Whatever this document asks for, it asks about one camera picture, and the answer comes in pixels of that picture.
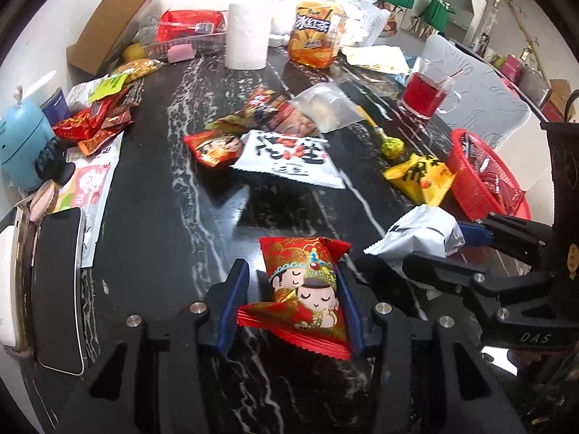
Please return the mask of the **silver foil packet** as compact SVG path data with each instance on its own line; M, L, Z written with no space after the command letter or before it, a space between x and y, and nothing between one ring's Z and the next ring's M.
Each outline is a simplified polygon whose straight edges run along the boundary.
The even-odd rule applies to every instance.
M440 207L417 206L395 222L364 253L385 261L401 261L413 252L446 258L465 245L457 220Z

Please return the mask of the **dark brown chocolate packet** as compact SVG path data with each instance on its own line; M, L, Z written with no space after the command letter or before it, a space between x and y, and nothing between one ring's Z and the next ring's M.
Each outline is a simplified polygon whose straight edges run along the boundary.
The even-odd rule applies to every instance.
M475 171L476 177L491 194L494 201L505 214L514 216L525 196L525 192L515 184L494 155L486 150L483 144L473 135L464 135L463 148L465 157Z

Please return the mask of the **iced tea bottle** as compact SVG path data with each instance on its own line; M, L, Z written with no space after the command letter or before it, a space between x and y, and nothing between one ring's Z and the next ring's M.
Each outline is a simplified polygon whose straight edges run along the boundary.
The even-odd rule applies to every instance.
M346 12L337 0L300 0L289 35L292 62L328 69L338 56L346 28Z

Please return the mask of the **brown red jerky packet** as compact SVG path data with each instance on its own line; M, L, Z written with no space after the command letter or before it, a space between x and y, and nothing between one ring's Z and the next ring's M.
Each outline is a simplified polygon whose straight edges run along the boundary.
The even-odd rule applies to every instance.
M241 135L249 130L274 131L295 137L317 137L319 130L284 94L259 85L237 112L207 123L207 130Z

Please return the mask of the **black hair claw clip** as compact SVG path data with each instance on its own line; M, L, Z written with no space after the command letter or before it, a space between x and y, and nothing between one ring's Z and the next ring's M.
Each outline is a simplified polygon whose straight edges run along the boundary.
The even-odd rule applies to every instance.
M69 143L58 137L49 140L44 149L34 161L34 169L43 181L52 180L59 186L64 186L73 177L76 165L67 160Z

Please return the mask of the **yellow green lollipop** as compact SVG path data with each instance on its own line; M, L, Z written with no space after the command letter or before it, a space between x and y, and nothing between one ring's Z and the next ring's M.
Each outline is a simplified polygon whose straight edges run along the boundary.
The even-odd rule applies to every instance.
M361 107L357 106L356 110L363 116L363 119L370 124L370 127L373 128L374 132L381 140L381 152L383 156L387 160L397 160L400 158L405 152L405 146L401 139L397 137L388 136L382 127L379 127L375 120L368 115L368 113Z

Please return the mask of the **green tote bag lower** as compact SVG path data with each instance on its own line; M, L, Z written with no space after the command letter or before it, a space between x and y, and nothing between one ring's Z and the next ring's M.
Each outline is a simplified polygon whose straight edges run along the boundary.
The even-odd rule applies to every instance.
M449 16L454 14L451 4L444 0L430 0L429 4L419 14L424 29L433 29L443 33L448 25Z

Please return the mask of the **glass mug red drink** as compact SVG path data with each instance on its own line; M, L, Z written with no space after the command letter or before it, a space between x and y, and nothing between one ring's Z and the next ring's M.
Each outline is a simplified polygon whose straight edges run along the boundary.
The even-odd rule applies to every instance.
M431 61L417 57L398 106L419 120L430 120L434 114L449 114L461 101L461 94L455 90L455 79L462 73L463 69L458 69L449 75Z

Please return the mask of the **red cartoon couple snack packet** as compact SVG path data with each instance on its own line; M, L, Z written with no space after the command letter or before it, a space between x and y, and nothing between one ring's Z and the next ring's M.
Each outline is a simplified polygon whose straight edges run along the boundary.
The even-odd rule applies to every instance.
M331 358L351 358L339 301L338 262L350 244L328 237L259 239L273 299L238 308L237 324Z

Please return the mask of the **white chair back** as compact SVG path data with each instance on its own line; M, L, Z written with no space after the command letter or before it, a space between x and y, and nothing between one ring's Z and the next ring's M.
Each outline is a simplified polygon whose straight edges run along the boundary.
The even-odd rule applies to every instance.
M462 52L442 36L429 36L422 58L447 75L457 74L453 92L439 113L450 128L464 128L498 147L529 119L529 106L492 66Z

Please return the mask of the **green label packet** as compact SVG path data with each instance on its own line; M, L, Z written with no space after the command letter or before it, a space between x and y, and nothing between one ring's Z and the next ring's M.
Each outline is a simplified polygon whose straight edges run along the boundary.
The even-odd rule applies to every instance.
M77 114L89 108L96 101L118 94L127 78L127 73L120 73L119 75L103 76L73 86L66 97L70 112L73 115Z

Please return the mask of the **yellow patterned paper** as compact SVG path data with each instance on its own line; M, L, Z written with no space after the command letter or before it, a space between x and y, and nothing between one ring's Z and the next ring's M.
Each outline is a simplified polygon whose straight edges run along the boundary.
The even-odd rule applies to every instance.
M342 47L341 52L351 66L386 75L407 75L410 71L404 53L397 46Z

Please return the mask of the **clear plastic tray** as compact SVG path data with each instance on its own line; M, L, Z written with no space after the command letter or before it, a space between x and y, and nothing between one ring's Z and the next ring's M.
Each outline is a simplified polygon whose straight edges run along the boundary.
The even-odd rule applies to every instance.
M227 14L215 10L168 10L139 23L134 42L148 58L167 61L169 50L188 48L193 54L213 54L226 44Z

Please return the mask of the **white lidded blue jar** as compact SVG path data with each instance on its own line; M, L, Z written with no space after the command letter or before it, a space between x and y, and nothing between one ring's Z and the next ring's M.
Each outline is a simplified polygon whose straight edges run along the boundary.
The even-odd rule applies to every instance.
M46 116L51 127L57 123L66 120L71 116L65 95L61 88L57 88L54 93L42 103L40 109Z

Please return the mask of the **pink white flat package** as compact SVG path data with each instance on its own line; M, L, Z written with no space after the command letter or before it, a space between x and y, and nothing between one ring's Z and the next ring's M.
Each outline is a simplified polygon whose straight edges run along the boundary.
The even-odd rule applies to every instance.
M67 161L76 166L72 178L59 189L55 212L80 208L84 212L84 241L81 266L91 268L104 210L115 169L119 163L124 134L119 133L96 155L84 157L80 149L69 148Z

